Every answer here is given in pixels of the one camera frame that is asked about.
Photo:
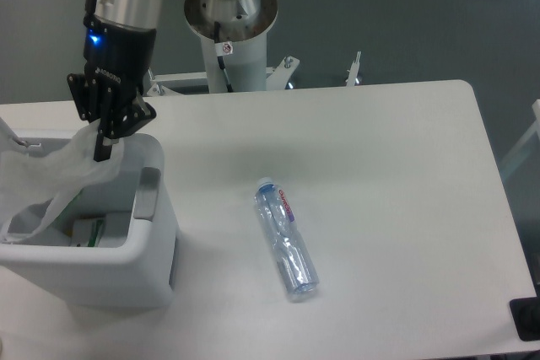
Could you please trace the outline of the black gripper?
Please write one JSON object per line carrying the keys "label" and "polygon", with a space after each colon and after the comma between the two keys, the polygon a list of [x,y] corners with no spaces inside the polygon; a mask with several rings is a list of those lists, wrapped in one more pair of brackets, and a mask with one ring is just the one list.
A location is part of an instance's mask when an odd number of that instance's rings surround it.
{"label": "black gripper", "polygon": [[[141,95],[157,30],[130,29],[98,18],[85,18],[84,26],[84,74],[68,74],[67,84],[79,118],[100,119],[94,161],[102,162],[111,157],[117,141],[130,137],[157,116],[154,107]],[[135,99],[115,109],[115,91],[121,97]]]}

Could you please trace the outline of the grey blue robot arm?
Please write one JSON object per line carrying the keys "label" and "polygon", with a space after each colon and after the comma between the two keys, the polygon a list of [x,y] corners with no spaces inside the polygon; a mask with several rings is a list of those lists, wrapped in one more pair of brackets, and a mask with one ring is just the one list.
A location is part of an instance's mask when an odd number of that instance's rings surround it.
{"label": "grey blue robot arm", "polygon": [[97,125],[94,161],[156,117],[143,100],[163,0],[85,0],[84,71],[67,83],[80,118]]}

